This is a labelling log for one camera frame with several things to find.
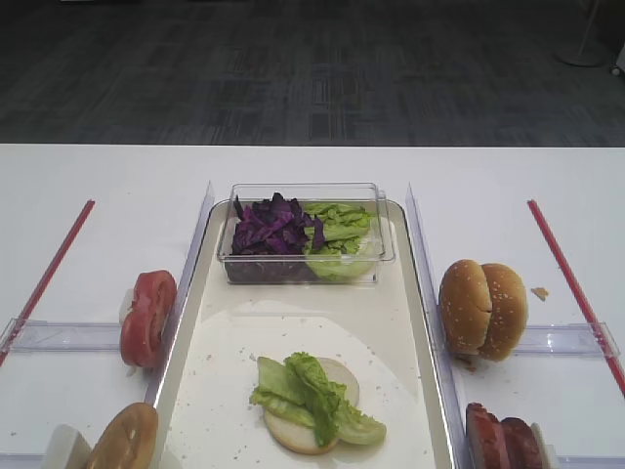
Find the clear long divider left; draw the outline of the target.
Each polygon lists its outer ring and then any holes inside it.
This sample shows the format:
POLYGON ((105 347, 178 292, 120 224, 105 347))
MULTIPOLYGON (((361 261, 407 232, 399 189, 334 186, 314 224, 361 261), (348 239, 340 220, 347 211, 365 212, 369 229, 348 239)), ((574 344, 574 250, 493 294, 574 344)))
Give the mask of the clear long divider left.
POLYGON ((193 236, 188 248, 187 258, 182 271, 175 303, 168 316, 164 329, 164 349, 160 355, 160 363, 155 369, 146 389, 144 402, 154 407, 164 400, 166 394, 165 381, 169 371, 174 369, 175 353, 178 344, 183 339, 183 325, 185 309, 188 303, 189 292, 193 281, 194 272, 201 253, 206 226, 210 219, 211 209, 214 205, 215 195, 211 181, 208 185, 198 213, 193 236))

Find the red meat patty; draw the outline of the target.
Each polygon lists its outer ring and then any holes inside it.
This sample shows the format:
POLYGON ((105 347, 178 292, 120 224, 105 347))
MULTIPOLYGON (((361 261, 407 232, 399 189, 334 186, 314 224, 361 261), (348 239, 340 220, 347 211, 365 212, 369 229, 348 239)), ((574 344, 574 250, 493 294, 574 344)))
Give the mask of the red meat patty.
POLYGON ((466 432, 477 468, 511 468, 501 423, 482 404, 467 405, 466 432))
POLYGON ((542 456, 530 427, 517 417, 504 418, 501 426, 504 431, 510 467, 512 469, 542 469, 542 456))

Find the clear plastic salad container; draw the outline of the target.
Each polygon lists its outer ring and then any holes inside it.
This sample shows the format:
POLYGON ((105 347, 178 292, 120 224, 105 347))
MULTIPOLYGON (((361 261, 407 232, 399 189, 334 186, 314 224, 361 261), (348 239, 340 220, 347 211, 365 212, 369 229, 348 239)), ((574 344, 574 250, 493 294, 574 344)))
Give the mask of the clear plastic salad container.
POLYGON ((217 257, 233 284, 374 283, 395 258, 373 183, 237 184, 217 257))

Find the sesame bun inner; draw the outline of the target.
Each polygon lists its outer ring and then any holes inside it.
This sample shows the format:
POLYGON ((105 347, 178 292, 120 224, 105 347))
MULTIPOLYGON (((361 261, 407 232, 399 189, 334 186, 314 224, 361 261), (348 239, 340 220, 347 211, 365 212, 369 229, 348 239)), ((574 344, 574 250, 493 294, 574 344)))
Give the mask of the sesame bun inner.
POLYGON ((528 319, 526 288, 521 277, 503 264, 483 264, 492 312, 479 355, 501 362, 519 344, 528 319))

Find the clear long divider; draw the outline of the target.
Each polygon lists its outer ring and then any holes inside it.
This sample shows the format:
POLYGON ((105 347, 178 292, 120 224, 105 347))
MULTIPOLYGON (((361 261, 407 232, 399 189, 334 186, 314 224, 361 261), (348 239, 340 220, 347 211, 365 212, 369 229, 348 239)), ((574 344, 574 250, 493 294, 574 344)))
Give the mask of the clear long divider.
POLYGON ((465 421, 453 376, 453 357, 445 343, 445 334, 438 312, 428 246, 423 231, 419 204, 411 185, 405 199, 406 213, 413 243, 413 257, 419 281, 430 355, 436 377, 437 400, 445 434, 446 453, 451 468, 474 468, 465 421))
POLYGON ((214 205, 215 195, 211 181, 208 185, 198 213, 193 236, 188 248, 187 258, 182 271, 175 303, 168 316, 164 329, 164 349, 160 355, 160 363, 155 369, 146 389, 144 402, 154 407, 164 400, 166 394, 165 381, 169 371, 174 369, 175 353, 178 344, 183 339, 183 325, 185 309, 188 303, 189 292, 193 281, 194 272, 201 253, 206 226, 210 219, 211 209, 214 205))

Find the white pusher block meat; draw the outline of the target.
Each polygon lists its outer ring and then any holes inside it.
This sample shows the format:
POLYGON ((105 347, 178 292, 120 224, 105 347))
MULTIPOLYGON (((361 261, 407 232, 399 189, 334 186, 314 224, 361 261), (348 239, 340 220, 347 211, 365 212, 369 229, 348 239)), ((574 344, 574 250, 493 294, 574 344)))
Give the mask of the white pusher block meat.
POLYGON ((543 469, 560 469, 561 466, 558 461, 555 448, 552 445, 548 445, 545 442, 540 426, 537 423, 532 422, 530 425, 530 429, 538 445, 538 449, 539 449, 539 453, 540 453, 540 457, 542 461, 542 468, 543 469))

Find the green lettuce leaf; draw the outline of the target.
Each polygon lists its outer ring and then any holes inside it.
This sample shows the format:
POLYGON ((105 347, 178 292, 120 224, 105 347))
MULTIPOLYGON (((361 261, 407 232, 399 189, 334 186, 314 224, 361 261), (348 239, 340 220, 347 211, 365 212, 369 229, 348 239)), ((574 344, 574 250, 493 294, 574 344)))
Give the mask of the green lettuce leaf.
POLYGON ((317 455, 341 441, 384 441, 386 425, 357 408, 359 384, 340 362, 297 352, 284 362, 259 357, 257 365, 259 382, 249 403, 264 409, 271 435, 284 447, 317 455))

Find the clear rail right upper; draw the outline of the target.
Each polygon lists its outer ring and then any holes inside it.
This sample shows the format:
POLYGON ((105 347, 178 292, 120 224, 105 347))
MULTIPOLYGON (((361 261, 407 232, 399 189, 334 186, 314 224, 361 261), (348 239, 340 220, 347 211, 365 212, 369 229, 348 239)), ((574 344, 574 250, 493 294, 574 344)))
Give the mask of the clear rail right upper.
POLYGON ((581 358, 620 356, 604 322, 528 325, 513 353, 581 358))

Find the clear rail left upper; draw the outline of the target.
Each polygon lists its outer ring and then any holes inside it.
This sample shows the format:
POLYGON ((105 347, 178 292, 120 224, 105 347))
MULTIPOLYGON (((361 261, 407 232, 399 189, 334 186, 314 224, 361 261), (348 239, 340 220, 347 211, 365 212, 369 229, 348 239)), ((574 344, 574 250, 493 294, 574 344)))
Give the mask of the clear rail left upper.
POLYGON ((1 351, 117 352, 120 334, 118 323, 11 319, 1 334, 1 351))

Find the tomato slice stack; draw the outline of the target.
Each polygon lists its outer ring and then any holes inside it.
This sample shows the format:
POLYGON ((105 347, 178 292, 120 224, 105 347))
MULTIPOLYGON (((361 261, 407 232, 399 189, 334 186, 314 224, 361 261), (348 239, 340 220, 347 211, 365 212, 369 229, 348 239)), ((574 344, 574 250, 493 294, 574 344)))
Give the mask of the tomato slice stack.
POLYGON ((177 295, 175 279, 166 270, 139 274, 130 313, 121 327, 122 360, 133 366, 157 366, 165 323, 177 295))

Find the sesame bun outer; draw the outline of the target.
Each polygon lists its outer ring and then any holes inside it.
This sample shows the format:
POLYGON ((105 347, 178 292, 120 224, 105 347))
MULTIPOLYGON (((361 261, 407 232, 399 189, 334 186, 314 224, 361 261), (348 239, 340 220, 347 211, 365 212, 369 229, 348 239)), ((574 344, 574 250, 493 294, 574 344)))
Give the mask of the sesame bun outer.
POLYGON ((485 273, 474 260, 453 263, 444 273, 438 305, 447 343, 456 354, 477 355, 492 313, 485 273))

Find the red meat patty left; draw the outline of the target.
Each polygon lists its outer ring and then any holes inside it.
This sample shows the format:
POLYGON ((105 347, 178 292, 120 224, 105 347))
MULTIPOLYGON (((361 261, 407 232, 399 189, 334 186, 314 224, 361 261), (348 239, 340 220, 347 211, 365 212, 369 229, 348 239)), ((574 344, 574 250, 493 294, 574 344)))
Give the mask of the red meat patty left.
POLYGON ((501 423, 482 404, 467 405, 466 432, 477 468, 511 468, 501 423))

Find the white pusher block lower left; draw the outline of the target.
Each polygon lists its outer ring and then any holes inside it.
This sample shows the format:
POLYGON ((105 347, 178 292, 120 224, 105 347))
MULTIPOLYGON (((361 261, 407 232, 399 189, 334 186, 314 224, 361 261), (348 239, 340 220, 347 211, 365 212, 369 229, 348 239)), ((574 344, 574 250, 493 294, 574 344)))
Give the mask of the white pusher block lower left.
POLYGON ((55 428, 42 459, 42 469, 85 469, 92 447, 72 426, 55 428))

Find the red strip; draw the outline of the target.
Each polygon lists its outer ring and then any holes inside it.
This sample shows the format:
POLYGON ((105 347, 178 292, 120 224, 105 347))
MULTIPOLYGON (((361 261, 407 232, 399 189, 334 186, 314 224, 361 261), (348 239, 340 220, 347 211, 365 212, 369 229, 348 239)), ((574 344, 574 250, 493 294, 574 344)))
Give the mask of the red strip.
POLYGON ((63 261, 67 251, 71 247, 73 241, 76 239, 77 235, 80 233, 84 223, 92 212, 96 201, 93 199, 88 199, 79 215, 76 217, 74 223, 69 229, 68 233, 65 235, 62 244, 58 248, 48 267, 44 271, 43 275, 37 282, 34 287, 32 293, 28 297, 25 305, 23 306, 20 314, 15 318, 11 325, 8 327, 8 333, 4 335, 1 341, 1 364, 4 364, 4 361, 9 356, 9 348, 13 344, 14 340, 18 337, 19 333, 25 326, 26 322, 30 319, 32 312, 37 306, 39 300, 43 296, 46 288, 48 287, 51 279, 56 273, 59 265, 63 261))
POLYGON ((543 237, 545 238, 553 256, 555 257, 558 266, 562 271, 562 275, 564 276, 567 285, 571 293, 573 294, 584 319, 591 326, 591 329, 603 352, 604 359, 614 378, 614 381, 616 382, 621 394, 624 394, 624 370, 622 365, 620 364, 619 358, 617 357, 616 347, 611 344, 610 340, 607 337, 607 328, 600 325, 600 322, 597 319, 597 316, 595 315, 589 300, 587 299, 572 268, 565 258, 565 255, 563 254, 563 251, 545 216, 543 215, 543 212, 541 211, 537 201, 535 199, 531 199, 527 202, 527 206, 531 211, 531 214, 536 221, 536 224, 538 225, 543 237))

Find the sesame bun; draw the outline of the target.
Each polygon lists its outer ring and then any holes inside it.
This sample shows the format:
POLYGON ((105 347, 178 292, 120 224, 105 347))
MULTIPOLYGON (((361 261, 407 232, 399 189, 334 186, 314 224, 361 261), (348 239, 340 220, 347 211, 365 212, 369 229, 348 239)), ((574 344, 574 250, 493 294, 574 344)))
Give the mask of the sesame bun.
POLYGON ((483 264, 492 312, 479 355, 501 362, 519 344, 528 319, 526 288, 521 277, 503 264, 483 264))
POLYGON ((453 263, 444 273, 438 305, 447 343, 456 354, 477 355, 492 313, 485 273, 474 260, 453 263))

